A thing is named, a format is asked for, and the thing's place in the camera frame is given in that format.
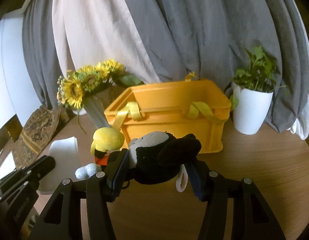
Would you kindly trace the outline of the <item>white plant pot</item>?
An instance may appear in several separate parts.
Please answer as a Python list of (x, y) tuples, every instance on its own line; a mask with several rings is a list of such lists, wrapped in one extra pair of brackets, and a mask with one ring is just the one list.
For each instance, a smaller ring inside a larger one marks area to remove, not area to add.
[(265, 121), (273, 92), (259, 92), (232, 83), (238, 104), (233, 110), (234, 128), (245, 135), (254, 135)]

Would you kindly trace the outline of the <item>grey curtain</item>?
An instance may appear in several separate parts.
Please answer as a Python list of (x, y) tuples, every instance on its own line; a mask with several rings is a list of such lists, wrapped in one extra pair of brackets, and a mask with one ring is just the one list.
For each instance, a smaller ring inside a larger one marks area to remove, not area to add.
[[(305, 139), (309, 134), (309, 41), (294, 0), (125, 0), (160, 81), (195, 72), (227, 90), (245, 49), (261, 45), (277, 60), (266, 122)], [(22, 46), (40, 102), (57, 106), (62, 76), (56, 53), (53, 0), (26, 0)]]

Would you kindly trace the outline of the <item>orange plastic crate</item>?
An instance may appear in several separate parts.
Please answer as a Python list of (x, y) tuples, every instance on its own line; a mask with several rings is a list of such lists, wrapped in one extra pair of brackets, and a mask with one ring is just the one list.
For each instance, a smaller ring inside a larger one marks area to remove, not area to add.
[(231, 102), (211, 80), (177, 81), (133, 86), (125, 89), (105, 110), (112, 126), (116, 114), (129, 101), (139, 105), (141, 120), (126, 117), (119, 129), (125, 136), (125, 145), (132, 139), (150, 132), (168, 132), (176, 138), (194, 134), (201, 142), (201, 153), (216, 153), (222, 150), (223, 125), (215, 125), (199, 114), (197, 119), (186, 117), (193, 101), (205, 102), (215, 116), (229, 118)]

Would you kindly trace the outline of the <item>grey ribbed vase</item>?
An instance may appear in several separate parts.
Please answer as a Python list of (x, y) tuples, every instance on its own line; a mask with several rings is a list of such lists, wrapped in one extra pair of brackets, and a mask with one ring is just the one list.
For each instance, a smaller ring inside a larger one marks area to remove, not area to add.
[(83, 100), (84, 109), (97, 128), (110, 127), (104, 111), (109, 107), (112, 101), (113, 97), (111, 88), (97, 92)]

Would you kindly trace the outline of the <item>yellow ribbon back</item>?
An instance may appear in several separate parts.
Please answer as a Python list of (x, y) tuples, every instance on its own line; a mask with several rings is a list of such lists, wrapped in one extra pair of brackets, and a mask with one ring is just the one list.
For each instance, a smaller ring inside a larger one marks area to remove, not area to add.
[(196, 73), (195, 72), (190, 72), (189, 74), (186, 75), (184, 81), (190, 82), (190, 81), (192, 81), (195, 78), (197, 78)]

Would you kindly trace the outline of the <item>green leafy plant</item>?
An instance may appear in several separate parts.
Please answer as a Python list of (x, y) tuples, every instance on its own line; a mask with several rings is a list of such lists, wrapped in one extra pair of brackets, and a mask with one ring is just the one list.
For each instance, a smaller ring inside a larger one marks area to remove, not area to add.
[(276, 58), (268, 55), (261, 45), (254, 47), (253, 52), (248, 49), (245, 51), (249, 56), (249, 64), (235, 70), (232, 84), (257, 92), (274, 92), (277, 85), (275, 74), (279, 73)]

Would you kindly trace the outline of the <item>black penguin plush keychain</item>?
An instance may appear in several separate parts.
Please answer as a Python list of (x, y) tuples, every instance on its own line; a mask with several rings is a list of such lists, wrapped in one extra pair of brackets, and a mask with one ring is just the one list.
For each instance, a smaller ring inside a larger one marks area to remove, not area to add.
[(95, 162), (79, 167), (75, 171), (76, 178), (86, 180), (104, 172), (113, 191), (130, 180), (144, 185), (160, 184), (196, 160), (202, 147), (194, 134), (176, 138), (159, 131), (133, 139), (127, 148), (123, 147), (124, 141), (123, 133), (114, 128), (97, 129), (91, 144)]

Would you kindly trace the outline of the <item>sunflower bouquet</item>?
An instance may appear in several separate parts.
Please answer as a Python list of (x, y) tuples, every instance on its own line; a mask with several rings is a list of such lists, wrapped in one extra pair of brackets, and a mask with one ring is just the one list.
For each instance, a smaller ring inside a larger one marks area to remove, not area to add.
[(84, 65), (72, 71), (68, 70), (65, 77), (60, 76), (57, 81), (58, 91), (56, 94), (59, 105), (75, 110), (77, 114), (85, 111), (83, 100), (97, 92), (107, 88), (112, 89), (118, 86), (128, 88), (143, 85), (144, 82), (132, 73), (129, 73), (125, 66), (114, 60), (108, 59), (98, 62), (97, 65)]

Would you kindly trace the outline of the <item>white sheer curtain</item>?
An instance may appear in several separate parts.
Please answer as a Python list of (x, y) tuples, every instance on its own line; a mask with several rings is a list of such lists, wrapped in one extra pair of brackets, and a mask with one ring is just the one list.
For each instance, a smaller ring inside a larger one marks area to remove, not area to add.
[(125, 0), (53, 0), (52, 26), (63, 75), (114, 59), (144, 83), (160, 81)]

